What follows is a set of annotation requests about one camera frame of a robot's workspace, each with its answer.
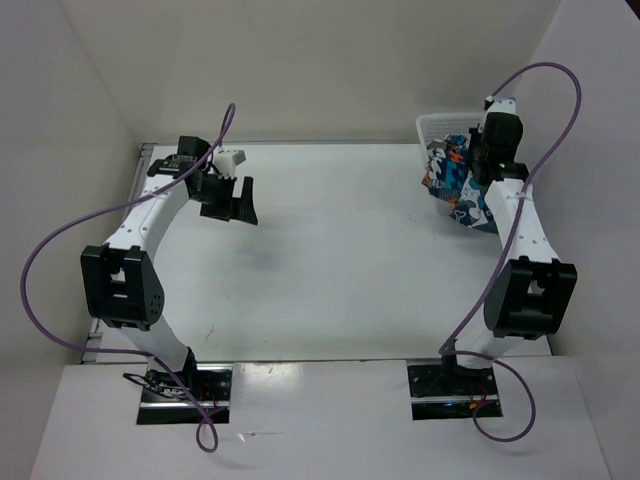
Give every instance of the patterned cloth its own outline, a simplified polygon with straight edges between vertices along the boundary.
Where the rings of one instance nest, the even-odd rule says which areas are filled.
[[[497,233],[493,215],[480,187],[465,164],[468,140],[464,135],[448,135],[427,145],[429,160],[422,184],[429,193],[451,204],[449,216],[469,228]]]

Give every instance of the white wall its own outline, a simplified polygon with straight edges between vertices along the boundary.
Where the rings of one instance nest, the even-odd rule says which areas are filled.
[[[138,140],[416,141],[525,63],[558,0],[61,0]]]
[[[136,145],[57,2],[0,2],[0,65],[0,471],[21,480],[62,365],[77,358],[41,337],[23,313],[22,265],[61,223],[126,198]],[[62,337],[86,337],[79,255],[117,221],[78,228],[37,261],[33,304]]]
[[[536,197],[554,247],[579,275],[553,346],[574,356],[609,468],[621,479],[640,470],[638,45],[640,21],[624,0],[564,0],[534,55],[569,66],[584,90],[578,123],[540,172]],[[522,158],[533,163],[557,138],[572,90],[553,71],[521,82]]]

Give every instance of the purple cable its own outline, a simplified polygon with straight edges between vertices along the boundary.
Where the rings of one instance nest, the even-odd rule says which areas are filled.
[[[29,270],[31,269],[31,266],[33,265],[33,262],[35,261],[35,259],[38,256],[38,254],[42,251],[42,249],[45,246],[47,246],[47,244],[49,242],[51,242],[51,240],[56,238],[61,233],[64,233],[67,230],[69,230],[69,229],[71,229],[71,228],[73,228],[73,227],[75,227],[77,225],[80,225],[81,223],[87,222],[89,220],[93,220],[94,218],[100,217],[102,215],[106,215],[107,213],[116,212],[118,210],[122,210],[123,208],[133,207],[133,206],[138,205],[140,203],[146,202],[147,200],[150,200],[150,199],[154,198],[155,196],[160,195],[160,194],[166,192],[167,190],[175,187],[180,182],[183,182],[187,177],[189,177],[189,175],[191,175],[193,172],[195,172],[198,168],[200,168],[202,166],[202,164],[204,162],[207,161],[207,158],[209,157],[209,155],[213,155],[214,150],[222,143],[222,140],[224,139],[225,135],[229,131],[229,128],[231,127],[231,123],[233,122],[233,117],[235,116],[235,113],[236,113],[236,105],[235,105],[235,103],[229,104],[229,106],[227,107],[227,111],[225,113],[225,116],[224,116],[224,121],[222,122],[222,127],[220,128],[220,134],[218,135],[218,138],[216,138],[216,140],[213,142],[213,144],[211,145],[209,150],[207,150],[207,152],[189,170],[184,172],[182,175],[180,175],[178,178],[176,178],[171,183],[168,183],[164,187],[161,187],[158,190],[154,191],[152,194],[136,198],[134,200],[131,200],[131,201],[126,202],[126,203],[122,203],[120,205],[107,207],[107,208],[104,208],[102,210],[98,210],[96,212],[89,213],[87,215],[84,215],[84,216],[82,216],[80,218],[77,218],[76,220],[73,220],[73,221],[67,223],[66,225],[63,225],[63,226],[57,228],[56,230],[51,232],[49,235],[47,235],[44,238],[44,240],[42,240],[36,246],[36,248],[33,250],[33,252],[31,252],[31,254],[27,258],[27,261],[24,264],[24,267],[22,269],[22,275],[20,276],[20,298],[22,300],[22,306],[24,307],[25,312],[27,312],[27,316],[29,317],[29,319],[31,320],[33,325],[40,331],[40,333],[42,333],[45,337],[47,337],[52,342],[57,343],[58,345],[62,345],[63,347],[69,348],[71,350],[75,350],[75,351],[83,352],[83,353],[85,353],[85,352],[89,352],[89,353],[119,353],[119,354],[128,354],[128,355],[140,355],[140,356],[146,357],[146,358],[153,357],[153,359],[156,361],[156,363],[158,365],[160,365],[164,370],[166,370],[166,372],[173,379],[173,381],[176,382],[176,385],[178,385],[184,391],[184,393],[187,396],[187,398],[189,399],[189,401],[191,403],[193,403],[193,405],[198,410],[198,413],[202,416],[202,420],[200,421],[200,424],[198,425],[198,428],[196,430],[196,443],[198,444],[198,447],[200,447],[203,451],[205,451],[207,453],[213,453],[218,449],[218,432],[216,431],[216,427],[213,424],[213,420],[211,419],[211,416],[213,415],[213,413],[207,413],[207,411],[200,405],[198,400],[196,400],[196,398],[189,391],[189,389],[185,386],[185,384],[178,378],[178,376],[173,371],[171,371],[171,369],[167,366],[166,363],[164,363],[158,357],[154,357],[154,355],[152,353],[145,352],[145,351],[142,351],[142,350],[129,350],[129,349],[120,349],[120,348],[86,347],[84,345],[76,345],[76,344],[67,342],[66,340],[63,340],[61,338],[56,337],[53,333],[51,333],[49,330],[47,330],[44,327],[44,325],[42,325],[42,323],[40,323],[40,320],[38,320],[38,318],[36,317],[35,313],[33,312],[33,309],[31,308],[31,304],[29,303],[29,297],[27,295],[27,279],[28,279],[28,276],[29,276]],[[213,447],[211,447],[211,448],[205,446],[202,443],[202,441],[200,440],[200,432],[201,432],[201,429],[202,429],[202,425],[205,424],[205,423],[209,426],[209,428],[211,429],[211,433],[213,434]]]
[[[573,85],[574,85],[574,87],[576,89],[576,104],[575,104],[575,107],[573,109],[573,114],[571,115],[571,118],[569,119],[569,123],[567,123],[567,126],[563,130],[562,134],[558,137],[558,139],[551,146],[551,148],[549,148],[547,153],[545,153],[542,156],[542,158],[538,161],[538,163],[536,163],[534,165],[534,167],[531,169],[531,172],[529,173],[529,176],[524,181],[524,185],[522,186],[521,193],[523,193],[523,194],[526,192],[527,187],[533,181],[533,177],[538,173],[538,171],[540,171],[540,168],[542,168],[542,166],[547,162],[547,160],[549,160],[549,157],[551,157],[551,155],[553,155],[553,153],[557,150],[557,148],[560,146],[560,144],[564,141],[564,139],[567,137],[567,135],[569,134],[569,132],[573,128],[573,125],[576,123],[576,119],[578,118],[578,113],[580,112],[580,106],[582,105],[582,87],[580,86],[580,81],[578,80],[578,77],[576,77],[576,75],[569,68],[567,68],[564,65],[561,65],[559,63],[555,63],[555,62],[532,63],[531,65],[527,65],[526,67],[521,68],[516,73],[511,75],[507,80],[505,80],[504,83],[502,83],[502,85],[500,85],[496,89],[496,91],[493,92],[493,95],[497,95],[498,93],[500,93],[507,85],[509,85],[514,79],[516,79],[517,77],[522,75],[524,72],[526,72],[528,70],[531,70],[533,68],[538,68],[538,67],[555,68],[557,70],[561,70],[562,72],[566,73],[569,76],[569,78],[571,79],[571,81],[573,82]],[[489,278],[489,281],[487,282],[487,286],[484,288],[482,294],[480,295],[480,298],[478,298],[478,301],[474,304],[474,306],[471,308],[469,313],[464,317],[462,322],[460,322],[460,325],[458,325],[455,328],[455,330],[453,331],[453,333],[451,335],[449,335],[449,338],[447,338],[447,340],[445,340],[445,342],[442,344],[442,346],[440,347],[440,349],[438,351],[438,353],[440,355],[469,355],[469,356],[472,356],[472,357],[478,357],[478,358],[482,358],[484,360],[489,360],[489,361],[491,361],[491,362],[493,362],[493,363],[495,363],[497,365],[500,365],[501,367],[504,367],[507,370],[509,370],[511,373],[513,373],[513,375],[515,375],[515,377],[518,379],[518,381],[522,384],[522,386],[524,387],[525,391],[527,392],[527,397],[529,397],[529,402],[531,403],[531,417],[529,418],[529,423],[527,424],[525,429],[522,432],[520,432],[519,434],[514,435],[513,437],[507,437],[507,438],[496,437],[494,435],[491,435],[489,432],[485,431],[480,426],[480,424],[478,422],[478,419],[477,419],[478,410],[480,408],[488,405],[489,403],[495,403],[495,402],[493,402],[493,401],[486,402],[486,403],[483,403],[482,405],[480,405],[479,407],[476,407],[476,408],[473,409],[473,423],[478,428],[480,433],[482,433],[482,435],[484,435],[485,437],[489,438],[490,440],[493,440],[495,442],[503,442],[503,443],[515,442],[516,440],[520,440],[522,437],[527,435],[531,431],[531,429],[533,428],[533,424],[536,421],[536,412],[537,411],[536,411],[536,402],[535,402],[535,399],[533,398],[533,393],[531,392],[531,389],[529,388],[529,385],[527,384],[525,379],[522,378],[522,375],[520,375],[516,370],[514,370],[513,367],[510,367],[509,365],[507,365],[506,363],[504,363],[504,362],[502,362],[500,360],[496,360],[496,359],[492,358],[489,355],[485,355],[485,354],[478,353],[478,352],[470,352],[470,351],[467,351],[467,350],[450,350],[449,348],[454,345],[456,337],[458,335],[460,335],[462,330],[464,330],[464,328],[469,324],[469,322],[471,321],[473,316],[476,314],[476,312],[480,309],[482,304],[485,302],[485,300],[489,296],[489,292],[491,291],[491,289],[495,285],[498,277],[500,276],[500,272],[502,271],[502,267],[504,266],[504,263],[505,263],[505,261],[507,259],[507,256],[509,255],[509,251],[511,250],[511,245],[513,244],[513,239],[515,238],[515,235],[516,235],[516,230],[518,228],[518,223],[520,222],[520,217],[522,216],[523,207],[524,207],[524,197],[520,197],[520,201],[518,202],[518,208],[516,210],[515,218],[513,220],[513,225],[511,226],[511,230],[509,231],[509,235],[507,236],[507,240],[506,240],[506,242],[504,244],[504,248],[502,250],[500,258],[498,259],[498,263],[496,264],[496,267],[493,270],[493,273],[491,274],[491,277]]]

